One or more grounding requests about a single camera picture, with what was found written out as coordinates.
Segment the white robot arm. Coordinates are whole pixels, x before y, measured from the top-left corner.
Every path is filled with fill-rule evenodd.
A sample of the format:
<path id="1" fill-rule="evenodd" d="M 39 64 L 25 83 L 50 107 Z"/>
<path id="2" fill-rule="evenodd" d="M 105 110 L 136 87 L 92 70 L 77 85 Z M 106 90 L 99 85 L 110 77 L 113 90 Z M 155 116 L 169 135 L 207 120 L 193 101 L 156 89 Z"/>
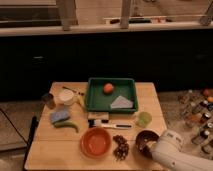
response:
<path id="1" fill-rule="evenodd" d="M 151 158 L 172 171 L 213 171 L 213 161 L 183 153 L 183 138 L 172 130 L 161 135 L 151 132 L 154 144 L 150 147 Z"/>

